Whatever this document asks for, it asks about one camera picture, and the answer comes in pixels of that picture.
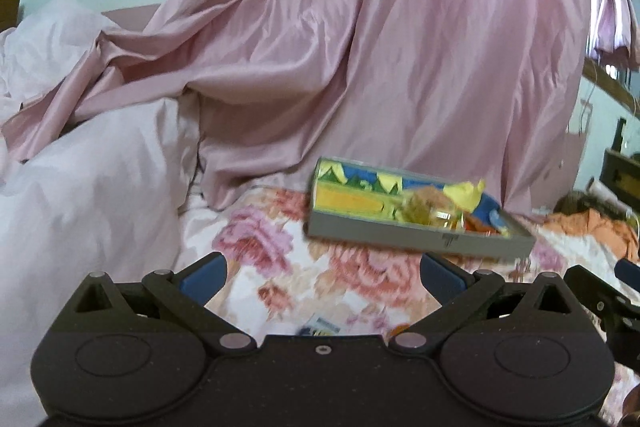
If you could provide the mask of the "sandwich bread packet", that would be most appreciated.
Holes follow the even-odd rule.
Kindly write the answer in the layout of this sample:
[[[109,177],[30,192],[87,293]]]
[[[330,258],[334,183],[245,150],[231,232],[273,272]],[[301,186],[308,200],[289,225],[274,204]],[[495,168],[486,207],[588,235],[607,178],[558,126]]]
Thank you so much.
[[[402,198],[402,219],[414,225],[454,230],[462,210],[436,186],[407,191]]]

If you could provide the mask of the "orange cloth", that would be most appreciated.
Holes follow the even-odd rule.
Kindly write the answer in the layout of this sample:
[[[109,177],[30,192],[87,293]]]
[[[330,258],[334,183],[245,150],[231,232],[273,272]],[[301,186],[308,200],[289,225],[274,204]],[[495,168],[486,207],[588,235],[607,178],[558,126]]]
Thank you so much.
[[[553,233],[569,236],[592,236],[600,245],[608,248],[617,259],[639,262],[639,236],[627,220],[615,220],[588,209],[566,215],[551,213],[542,227]]]

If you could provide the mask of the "dark wooden cabinet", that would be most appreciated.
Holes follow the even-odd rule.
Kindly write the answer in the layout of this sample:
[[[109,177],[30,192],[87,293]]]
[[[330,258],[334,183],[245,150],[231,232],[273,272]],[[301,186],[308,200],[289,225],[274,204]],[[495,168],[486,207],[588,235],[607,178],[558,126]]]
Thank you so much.
[[[620,118],[612,145],[605,150],[600,181],[632,210],[639,211],[639,154],[623,154],[626,119]]]

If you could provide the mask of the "floral quilt bedspread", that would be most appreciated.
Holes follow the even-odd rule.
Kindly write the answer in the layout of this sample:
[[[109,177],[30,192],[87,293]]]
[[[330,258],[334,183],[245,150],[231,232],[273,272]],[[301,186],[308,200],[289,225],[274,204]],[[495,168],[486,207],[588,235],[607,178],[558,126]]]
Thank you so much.
[[[194,186],[178,211],[176,267],[223,253],[228,281],[207,306],[256,340],[321,323],[340,335],[390,337],[438,309],[419,255],[310,239],[308,210],[305,193],[255,187],[215,211]]]

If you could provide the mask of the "blue cartoon snack packet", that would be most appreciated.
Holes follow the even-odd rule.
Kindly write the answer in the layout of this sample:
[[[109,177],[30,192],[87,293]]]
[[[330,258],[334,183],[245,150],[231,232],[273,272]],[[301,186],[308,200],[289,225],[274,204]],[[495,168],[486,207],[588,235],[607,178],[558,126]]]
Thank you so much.
[[[341,332],[341,326],[325,319],[321,315],[314,314],[305,324],[299,327],[299,336],[337,336]]]

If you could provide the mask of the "pink satin curtain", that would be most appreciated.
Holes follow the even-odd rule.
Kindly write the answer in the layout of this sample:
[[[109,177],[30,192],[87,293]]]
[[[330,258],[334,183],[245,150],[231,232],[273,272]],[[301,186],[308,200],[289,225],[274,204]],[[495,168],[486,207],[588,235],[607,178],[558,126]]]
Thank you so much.
[[[484,180],[524,211],[572,115],[589,17],[590,0],[166,0],[142,31],[101,32],[3,133],[27,160],[66,124],[192,90],[213,208],[336,156]]]

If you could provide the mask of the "grey shallow snack box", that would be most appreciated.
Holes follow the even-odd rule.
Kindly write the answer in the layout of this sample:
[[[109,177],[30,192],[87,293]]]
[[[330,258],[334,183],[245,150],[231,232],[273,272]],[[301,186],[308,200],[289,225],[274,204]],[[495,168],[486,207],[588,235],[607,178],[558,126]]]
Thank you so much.
[[[485,192],[485,182],[322,157],[312,175],[307,232],[319,239],[503,260],[535,237]]]

